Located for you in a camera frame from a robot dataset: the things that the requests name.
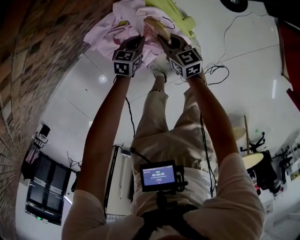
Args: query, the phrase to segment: chest strap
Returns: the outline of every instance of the chest strap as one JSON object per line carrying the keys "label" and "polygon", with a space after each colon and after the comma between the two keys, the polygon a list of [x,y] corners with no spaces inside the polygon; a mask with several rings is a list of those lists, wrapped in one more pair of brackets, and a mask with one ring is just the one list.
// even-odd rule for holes
{"label": "chest strap", "polygon": [[133,240],[147,240],[157,228],[168,225],[185,238],[207,240],[207,238],[203,237],[183,219],[183,214],[196,209],[198,208],[193,205],[179,205],[171,209],[156,209],[145,212],[141,215],[144,218],[144,225],[137,232]]}

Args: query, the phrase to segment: clothing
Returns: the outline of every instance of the clothing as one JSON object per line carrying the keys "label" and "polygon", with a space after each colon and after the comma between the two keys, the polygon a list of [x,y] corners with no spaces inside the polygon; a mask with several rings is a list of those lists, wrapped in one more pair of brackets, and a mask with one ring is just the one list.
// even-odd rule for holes
{"label": "clothing", "polygon": [[[168,199],[200,208],[210,196],[210,176],[201,133],[200,110],[191,89],[187,90],[184,96],[183,113],[174,129],[169,131],[165,120],[168,95],[162,90],[150,91],[132,147],[151,162],[175,160],[176,165],[183,165],[185,180],[188,181],[186,190],[182,193],[177,192],[175,196],[170,195]],[[204,130],[210,166],[214,171],[217,167],[216,155],[206,128]],[[131,158],[135,194],[130,211],[139,216],[157,207],[156,193],[143,193],[139,166],[144,164],[145,160],[137,155],[132,155]]]}
{"label": "clothing", "polygon": [[[217,194],[210,199],[209,174],[202,167],[203,144],[198,129],[200,111],[195,105],[195,98],[190,90],[185,93],[183,114],[171,131],[168,131],[165,122],[166,99],[167,95],[163,91],[149,93],[133,146],[153,162],[174,159],[177,165],[185,166],[185,180],[188,185],[182,193],[168,195],[168,201],[176,200],[178,205],[191,204],[198,207],[197,210],[183,214],[183,219],[210,240],[260,239],[263,233],[264,210],[241,156],[232,153],[222,161]],[[209,154],[214,159],[209,135],[206,136]],[[88,192],[76,190],[63,226],[63,240],[132,240],[144,225],[140,215],[156,209],[155,192],[142,192],[137,168],[140,163],[144,162],[139,157],[133,157],[135,194],[131,205],[132,214],[105,224],[100,201]],[[170,226],[162,226],[151,234],[150,240],[167,235],[179,233]]]}
{"label": "clothing", "polygon": [[84,37],[84,41],[91,45],[92,50],[98,50],[103,56],[112,60],[113,53],[121,43],[133,36],[145,36],[141,68],[150,64],[158,55],[164,52],[156,40],[157,33],[144,22],[144,18],[151,16],[159,20],[170,33],[183,37],[188,44],[189,38],[172,24],[170,17],[156,7],[146,7],[144,0],[122,0],[115,2],[112,12],[100,20]]}
{"label": "clothing", "polygon": [[157,7],[164,11],[187,37],[195,37],[195,33],[192,32],[196,26],[195,20],[190,16],[184,17],[172,0],[145,0],[145,3],[146,6]]}

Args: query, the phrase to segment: small monitor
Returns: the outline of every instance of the small monitor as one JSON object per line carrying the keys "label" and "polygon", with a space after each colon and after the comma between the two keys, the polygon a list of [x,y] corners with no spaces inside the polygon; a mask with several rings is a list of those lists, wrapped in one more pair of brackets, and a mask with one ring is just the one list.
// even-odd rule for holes
{"label": "small monitor", "polygon": [[176,185],[175,162],[140,165],[143,192],[172,189]]}

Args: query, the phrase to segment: cable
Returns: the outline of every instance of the cable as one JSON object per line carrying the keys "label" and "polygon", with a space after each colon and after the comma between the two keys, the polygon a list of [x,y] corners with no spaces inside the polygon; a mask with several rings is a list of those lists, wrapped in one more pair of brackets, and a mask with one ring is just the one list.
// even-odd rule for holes
{"label": "cable", "polygon": [[116,163],[118,150],[119,150],[119,148],[121,148],[117,145],[114,145],[113,147],[116,147],[116,148],[114,149],[114,152],[113,152],[111,168],[109,170],[109,174],[108,174],[108,178],[107,178],[107,184],[106,184],[106,188],[105,188],[105,195],[104,195],[103,208],[104,208],[104,216],[105,217],[106,217],[106,208],[107,208],[107,205],[108,205],[109,192],[110,192],[110,189],[111,189],[111,184],[112,184],[112,179],[113,179],[114,166],[115,166],[115,163]]}
{"label": "cable", "polygon": [[131,120],[131,124],[132,124],[132,128],[133,128],[133,137],[135,137],[135,123],[133,122],[133,117],[132,117],[132,112],[131,112],[131,107],[130,107],[130,102],[128,101],[128,98],[125,97],[125,100],[128,104],[128,109],[129,109],[129,114],[130,114],[130,120]]}
{"label": "cable", "polygon": [[213,171],[211,169],[211,166],[210,166],[210,160],[209,160],[208,152],[207,152],[205,130],[204,130],[204,126],[203,126],[202,115],[200,115],[200,125],[201,125],[201,132],[202,132],[202,138],[203,138],[203,144],[204,144],[204,149],[205,149],[205,155],[206,155],[206,160],[207,160],[209,174],[211,173],[212,176],[214,177],[214,187],[212,187],[212,179],[211,179],[211,174],[210,174],[210,196],[213,197],[213,191],[216,188],[216,178],[215,178],[215,175],[214,175],[214,173],[213,173]]}
{"label": "cable", "polygon": [[225,32],[224,32],[224,50],[225,50],[225,52],[224,52],[224,54],[222,55],[222,57],[219,59],[219,61],[217,62],[217,64],[219,64],[219,62],[222,60],[222,58],[226,55],[225,37],[226,37],[227,31],[231,28],[231,26],[233,25],[234,21],[235,21],[237,18],[239,18],[239,17],[247,17],[247,16],[249,16],[249,15],[252,14],[252,13],[254,13],[254,14],[255,14],[256,16],[258,16],[258,17],[269,16],[269,17],[274,18],[273,16],[270,16],[269,14],[258,15],[258,14],[256,14],[255,12],[251,12],[251,13],[249,13],[249,14],[247,14],[247,15],[236,16],[236,17],[234,18],[234,20],[232,21],[232,23],[229,25],[228,28],[226,28],[226,30],[225,30]]}
{"label": "cable", "polygon": [[210,83],[210,84],[208,84],[208,86],[214,85],[214,84],[220,84],[220,83],[224,82],[224,81],[228,78],[228,76],[229,76],[229,69],[228,69],[228,67],[226,67],[226,66],[224,66],[224,65],[214,65],[214,66],[208,68],[208,69],[205,71],[204,74],[206,74],[207,72],[209,72],[209,74],[212,75],[212,74],[213,74],[216,70],[218,70],[219,68],[226,68],[227,71],[228,71],[227,76],[226,76],[222,81]]}
{"label": "cable", "polygon": [[138,153],[137,151],[135,151],[134,148],[130,148],[130,151],[133,153],[133,154],[136,154],[138,155],[139,157],[141,157],[142,159],[144,159],[147,163],[152,163],[149,159],[147,159],[144,155]]}
{"label": "cable", "polygon": [[169,18],[166,18],[166,17],[163,17],[163,18],[166,19],[166,20],[169,20],[173,24],[173,28],[170,28],[170,27],[167,27],[167,26],[165,26],[165,28],[175,29],[175,24]]}

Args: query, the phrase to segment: shoe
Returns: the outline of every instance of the shoe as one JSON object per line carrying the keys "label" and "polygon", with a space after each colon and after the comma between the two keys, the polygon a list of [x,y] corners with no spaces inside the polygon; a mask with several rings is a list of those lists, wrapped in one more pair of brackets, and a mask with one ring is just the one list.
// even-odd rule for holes
{"label": "shoe", "polygon": [[171,64],[166,59],[166,54],[161,54],[157,58],[155,58],[147,68],[149,71],[155,76],[163,76],[165,78],[165,83],[167,82],[167,78],[171,75]]}

